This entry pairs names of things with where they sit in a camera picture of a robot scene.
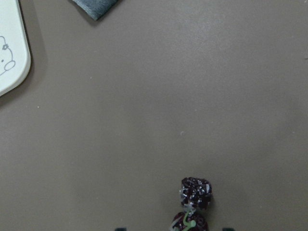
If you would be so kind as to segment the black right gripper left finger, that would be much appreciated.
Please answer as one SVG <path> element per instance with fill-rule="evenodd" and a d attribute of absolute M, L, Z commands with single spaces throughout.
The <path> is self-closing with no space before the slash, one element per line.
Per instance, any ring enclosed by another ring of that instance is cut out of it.
<path fill-rule="evenodd" d="M 127 231 L 126 228 L 116 228 L 115 231 Z"/>

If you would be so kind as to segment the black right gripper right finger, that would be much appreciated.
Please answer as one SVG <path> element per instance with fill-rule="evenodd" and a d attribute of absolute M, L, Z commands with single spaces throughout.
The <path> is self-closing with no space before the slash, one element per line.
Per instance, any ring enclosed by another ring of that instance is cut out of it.
<path fill-rule="evenodd" d="M 223 228 L 222 231 L 234 231 L 233 228 Z"/>

